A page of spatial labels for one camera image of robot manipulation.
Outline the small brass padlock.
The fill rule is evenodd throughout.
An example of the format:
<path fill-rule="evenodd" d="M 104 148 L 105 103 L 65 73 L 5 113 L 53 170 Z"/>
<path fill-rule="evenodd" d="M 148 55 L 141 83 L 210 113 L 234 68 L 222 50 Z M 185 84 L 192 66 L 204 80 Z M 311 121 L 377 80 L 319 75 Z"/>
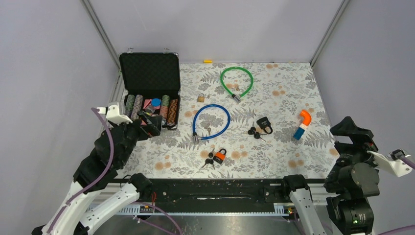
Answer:
<path fill-rule="evenodd" d="M 198 102 L 198 103 L 204 103 L 204 102 L 206 102 L 209 98 L 210 98 L 210 94 L 202 94 L 202 93 L 200 93 L 200 94 L 197 96 L 197 102 Z"/>

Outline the orange black padlock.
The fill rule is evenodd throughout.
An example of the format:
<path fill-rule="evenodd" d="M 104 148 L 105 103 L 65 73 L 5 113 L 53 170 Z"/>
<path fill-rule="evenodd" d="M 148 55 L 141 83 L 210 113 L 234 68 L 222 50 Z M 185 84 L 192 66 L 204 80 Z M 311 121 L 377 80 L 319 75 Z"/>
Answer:
<path fill-rule="evenodd" d="M 223 161 L 225 160 L 225 158 L 226 158 L 226 153 L 227 153 L 227 150 L 226 149 L 224 149 L 224 148 L 221 148 L 214 156 L 213 156 L 213 160 L 215 161 L 215 162 L 217 162 L 218 164 L 222 164 L 223 163 Z"/>

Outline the black padlock keys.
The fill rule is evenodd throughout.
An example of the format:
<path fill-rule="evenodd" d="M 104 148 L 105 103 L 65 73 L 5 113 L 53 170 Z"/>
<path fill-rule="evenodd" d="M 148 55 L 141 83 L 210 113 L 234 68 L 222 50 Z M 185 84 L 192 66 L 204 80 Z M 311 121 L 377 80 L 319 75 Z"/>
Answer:
<path fill-rule="evenodd" d="M 248 134 L 249 135 L 252 135 L 255 139 L 257 139 L 257 140 L 261 140 L 261 141 L 263 141 L 263 142 L 266 142 L 262 137 L 261 137 L 261 133 L 259 133 L 257 130 L 256 130 L 256 127 L 255 127 L 255 124 L 254 124 L 254 122 L 252 123 L 252 126 L 251 126 L 251 128 L 248 130 Z"/>

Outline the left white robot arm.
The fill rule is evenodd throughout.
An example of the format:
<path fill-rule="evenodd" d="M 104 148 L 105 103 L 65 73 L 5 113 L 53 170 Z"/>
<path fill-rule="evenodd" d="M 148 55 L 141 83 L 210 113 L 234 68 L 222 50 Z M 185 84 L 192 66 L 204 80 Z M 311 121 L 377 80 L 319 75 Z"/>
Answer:
<path fill-rule="evenodd" d="M 48 223 L 34 228 L 33 235 L 93 235 L 123 207 L 151 197 L 151 181 L 142 173 L 135 173 L 118 192 L 87 211 L 118 170 L 124 168 L 137 142 L 160 135 L 161 116 L 149 116 L 143 111 L 138 116 L 120 124 L 111 121 L 112 128 L 104 126 L 105 131 L 94 142 L 91 153 L 75 171 L 59 210 Z"/>

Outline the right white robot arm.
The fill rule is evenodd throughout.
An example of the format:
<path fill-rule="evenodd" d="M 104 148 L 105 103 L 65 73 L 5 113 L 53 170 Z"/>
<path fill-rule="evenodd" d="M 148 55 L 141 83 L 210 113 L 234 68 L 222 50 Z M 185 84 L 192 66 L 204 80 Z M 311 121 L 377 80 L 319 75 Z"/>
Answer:
<path fill-rule="evenodd" d="M 370 153 L 378 151 L 373 133 L 358 127 L 350 116 L 331 127 L 330 132 L 350 138 L 351 143 L 334 143 L 339 157 L 323 184 L 326 192 L 336 195 L 326 198 L 329 218 L 342 235 L 368 235 L 374 223 L 368 198 L 380 194 L 379 171 Z M 294 203 L 305 234 L 325 234 L 304 176 L 285 176 L 281 186 L 281 197 Z"/>

